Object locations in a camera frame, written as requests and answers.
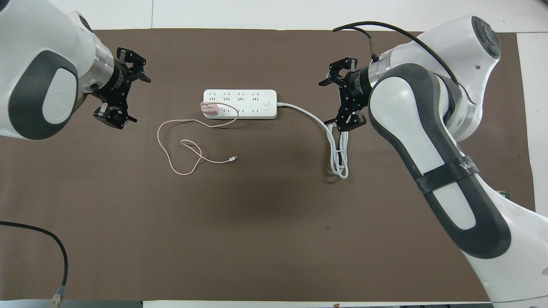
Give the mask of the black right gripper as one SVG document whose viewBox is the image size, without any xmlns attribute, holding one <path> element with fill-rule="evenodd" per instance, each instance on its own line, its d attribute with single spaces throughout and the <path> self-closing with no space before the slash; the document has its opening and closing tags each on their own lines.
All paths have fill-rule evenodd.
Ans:
<svg viewBox="0 0 548 308">
<path fill-rule="evenodd" d="M 326 78 L 319 86 L 336 84 L 343 86 L 342 102 L 335 118 L 328 120 L 328 125 L 334 124 L 338 131 L 351 131 L 366 124 L 362 109 L 368 106 L 372 86 L 369 81 L 368 68 L 356 70 L 356 58 L 344 58 L 329 65 Z M 348 71 L 341 76 L 341 71 Z"/>
</svg>

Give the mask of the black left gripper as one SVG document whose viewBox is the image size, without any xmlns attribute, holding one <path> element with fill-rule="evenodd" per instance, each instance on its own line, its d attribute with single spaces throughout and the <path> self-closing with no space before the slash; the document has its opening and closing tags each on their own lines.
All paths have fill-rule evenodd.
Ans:
<svg viewBox="0 0 548 308">
<path fill-rule="evenodd" d="M 135 51 L 118 48 L 118 60 L 113 62 L 111 77 L 103 87 L 95 87 L 92 91 L 92 95 L 103 102 L 94 111 L 95 119 L 116 129 L 123 129 L 128 121 L 137 123 L 127 109 L 118 110 L 115 107 L 127 107 L 127 94 L 135 80 L 151 83 L 151 78 L 145 74 L 145 64 L 146 60 Z"/>
</svg>

